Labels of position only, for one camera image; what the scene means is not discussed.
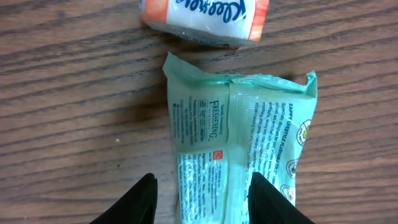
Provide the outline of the green wet wipes packet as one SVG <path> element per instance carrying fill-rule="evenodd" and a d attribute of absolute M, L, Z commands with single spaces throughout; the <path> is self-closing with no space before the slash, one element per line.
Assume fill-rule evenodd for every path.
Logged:
<path fill-rule="evenodd" d="M 173 54 L 163 66 L 177 158 L 178 223 L 248 223 L 249 186 L 262 174 L 291 205 L 318 99 L 272 75 L 206 73 Z"/>

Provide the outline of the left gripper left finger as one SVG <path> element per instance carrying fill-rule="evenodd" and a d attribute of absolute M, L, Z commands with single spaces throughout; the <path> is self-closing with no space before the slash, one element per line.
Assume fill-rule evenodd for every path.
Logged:
<path fill-rule="evenodd" d="M 157 195 L 157 179 L 148 173 L 90 224 L 153 224 Z"/>

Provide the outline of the orange tissue packet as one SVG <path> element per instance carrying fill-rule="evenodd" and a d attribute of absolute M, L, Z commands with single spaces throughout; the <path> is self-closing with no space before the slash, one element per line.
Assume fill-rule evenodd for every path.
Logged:
<path fill-rule="evenodd" d="M 140 0 L 150 28 L 199 44 L 241 47 L 260 41 L 268 0 Z"/>

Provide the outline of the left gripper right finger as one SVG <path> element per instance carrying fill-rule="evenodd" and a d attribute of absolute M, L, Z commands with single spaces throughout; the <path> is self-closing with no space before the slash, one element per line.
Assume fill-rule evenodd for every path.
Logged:
<path fill-rule="evenodd" d="M 248 211 L 250 224 L 315 224 L 259 172 L 252 174 Z"/>

